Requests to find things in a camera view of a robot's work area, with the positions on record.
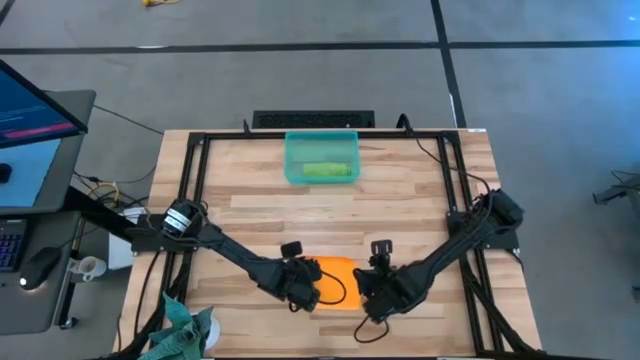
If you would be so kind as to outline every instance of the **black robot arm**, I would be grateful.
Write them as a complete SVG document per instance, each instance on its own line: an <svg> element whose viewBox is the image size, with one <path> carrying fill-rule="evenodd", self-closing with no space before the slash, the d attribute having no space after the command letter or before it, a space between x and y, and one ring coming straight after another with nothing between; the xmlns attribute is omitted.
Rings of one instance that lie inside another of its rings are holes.
<svg viewBox="0 0 640 360"><path fill-rule="evenodd" d="M394 268L390 265L391 240L372 243L373 269L354 270L364 310L380 323L393 314L404 314L427 298L436 275L487 237L512 231L522 222L523 211L502 190L480 196L464 224L449 240L423 260Z"/></svg>
<svg viewBox="0 0 640 360"><path fill-rule="evenodd" d="M162 228L153 233L188 248L214 250L245 270L260 289L289 301L292 310L313 311L318 303L320 292L313 282L320 280L322 271L317 261L298 256L302 253L299 242L283 245L283 258L259 256L222 232L207 219L202 205L189 200L175 200L164 214Z"/></svg>
<svg viewBox="0 0 640 360"><path fill-rule="evenodd" d="M314 288L313 282L320 280L322 273L315 260L290 256L285 261L258 256L211 223L202 227L197 238L202 246L244 269L260 289L273 297L288 300L296 308L306 311L313 311L318 303L320 292Z"/></svg>

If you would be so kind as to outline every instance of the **transparent container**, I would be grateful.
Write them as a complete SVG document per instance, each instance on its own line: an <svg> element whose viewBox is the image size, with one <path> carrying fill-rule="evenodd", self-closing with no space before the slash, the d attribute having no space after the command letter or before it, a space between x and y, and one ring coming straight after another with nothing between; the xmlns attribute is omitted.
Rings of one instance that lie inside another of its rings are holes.
<svg viewBox="0 0 640 360"><path fill-rule="evenodd" d="M357 131L290 131L284 143L292 184L348 184L360 176Z"/></svg>

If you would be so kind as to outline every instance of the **wooden tabletop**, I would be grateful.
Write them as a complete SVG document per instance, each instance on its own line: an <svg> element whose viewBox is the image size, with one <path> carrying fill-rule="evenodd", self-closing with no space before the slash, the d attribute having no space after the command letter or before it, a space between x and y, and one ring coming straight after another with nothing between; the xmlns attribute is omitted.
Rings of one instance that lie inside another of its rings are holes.
<svg viewBox="0 0 640 360"><path fill-rule="evenodd" d="M154 213L164 212L178 193L188 135L186 130L165 133L149 200ZM460 130L460 137L467 170L499 187L487 133ZM435 140L421 143L437 156ZM268 257L279 257L281 244L299 240L304 255L347 256L368 268L369 244L392 239L392 264L424 258L447 239L444 214L448 205L440 165L415 140L365 139L359 145L361 175L355 184L293 187L284 177L284 140L213 141L203 192L209 217L229 236ZM447 153L455 164L453 150ZM470 180L475 196L482 188ZM458 204L463 204L457 192ZM496 305L522 338L539 348L520 265L505 251L485 253ZM133 265L122 309L124 346L132 339L136 307L152 257L140 255ZM151 272L140 327L156 306L164 259L163 254ZM222 330L207 356L474 354L457 263L436 277L427 301L405 315L389 318L391 331L385 338L359 344L353 332L365 316L362 310L291 313L286 303L257 289L243 270L214 251L200 250L193 260L187 306L198 311L213 305ZM484 341L490 349L486 316L480 305L479 310ZM375 337L382 331L382 327L367 324L359 336Z"/></svg>

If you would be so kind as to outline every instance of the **monitor screen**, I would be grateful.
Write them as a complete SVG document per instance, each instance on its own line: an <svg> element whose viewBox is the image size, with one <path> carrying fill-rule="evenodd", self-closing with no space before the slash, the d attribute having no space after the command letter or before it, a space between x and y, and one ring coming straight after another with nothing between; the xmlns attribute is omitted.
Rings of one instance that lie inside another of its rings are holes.
<svg viewBox="0 0 640 360"><path fill-rule="evenodd" d="M0 68L0 148L62 138L84 130L72 115L4 65Z"/></svg>

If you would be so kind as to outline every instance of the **orange cloth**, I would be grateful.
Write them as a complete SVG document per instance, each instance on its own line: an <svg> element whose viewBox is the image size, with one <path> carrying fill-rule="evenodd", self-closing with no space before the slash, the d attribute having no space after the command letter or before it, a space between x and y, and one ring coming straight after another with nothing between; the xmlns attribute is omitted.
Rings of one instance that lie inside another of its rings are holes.
<svg viewBox="0 0 640 360"><path fill-rule="evenodd" d="M320 269L340 279L347 290L345 299L339 304L328 305L318 303L316 309L318 310L358 310L360 309L360 292L358 291L358 283L353 276L353 270L356 268L356 263L345 257L335 256L311 256L316 259L320 264ZM313 285L320 290L320 301L324 302L336 302L344 295L344 289L340 286L340 283L325 274L322 274L322 278L313 283Z"/></svg>

